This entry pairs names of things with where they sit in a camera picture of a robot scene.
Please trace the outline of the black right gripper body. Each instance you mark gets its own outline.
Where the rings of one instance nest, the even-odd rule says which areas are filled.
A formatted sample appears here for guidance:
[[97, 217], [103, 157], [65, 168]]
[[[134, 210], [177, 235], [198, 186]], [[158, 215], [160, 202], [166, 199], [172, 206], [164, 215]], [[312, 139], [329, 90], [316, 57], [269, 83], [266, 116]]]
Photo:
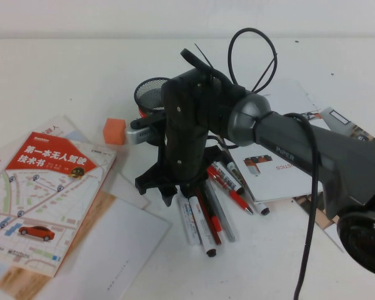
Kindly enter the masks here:
[[208, 167], [220, 159], [218, 147], [206, 147], [208, 133], [226, 138], [234, 106], [234, 84], [221, 72], [192, 69], [161, 87], [162, 111], [137, 119], [135, 130], [151, 134], [157, 162], [135, 179], [140, 194], [148, 189], [203, 183]]

